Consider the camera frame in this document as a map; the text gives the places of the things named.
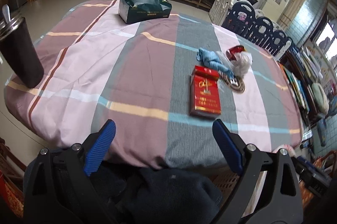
light blue towel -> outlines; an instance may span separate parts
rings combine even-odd
[[[234,78],[233,72],[221,63],[218,55],[213,51],[199,48],[199,52],[197,53],[197,61],[202,61],[207,68],[227,74],[230,79]]]

metal screw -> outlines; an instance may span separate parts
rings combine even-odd
[[[254,144],[248,144],[247,149],[250,150],[251,152],[256,150],[256,146]]]
[[[282,155],[287,155],[288,154],[288,151],[286,150],[286,149],[280,149],[280,153],[282,154]]]
[[[40,150],[40,154],[41,155],[45,155],[47,153],[48,153],[48,149],[47,148],[43,148],[43,149]]]
[[[75,143],[74,145],[71,146],[71,148],[74,151],[78,151],[81,148],[81,144],[80,143]]]

spoon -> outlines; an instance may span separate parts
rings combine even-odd
[[[7,4],[2,6],[2,13],[3,13],[3,17],[5,18],[6,24],[8,24],[11,21],[11,15],[9,13],[9,7]]]

plaid tablecloth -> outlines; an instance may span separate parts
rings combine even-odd
[[[112,119],[117,133],[106,159],[156,169],[224,166],[212,121],[188,115],[189,80],[198,48],[242,44],[253,58],[246,90],[219,82],[220,118],[263,151],[300,143],[299,109],[269,53],[185,14],[126,25],[118,3],[83,3],[37,42],[45,75],[36,88],[9,80],[6,105],[29,129],[67,147]]]

black tumbler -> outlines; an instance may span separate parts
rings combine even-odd
[[[28,88],[40,83],[43,67],[30,38],[26,19],[21,14],[8,24],[4,20],[0,22],[0,52]]]

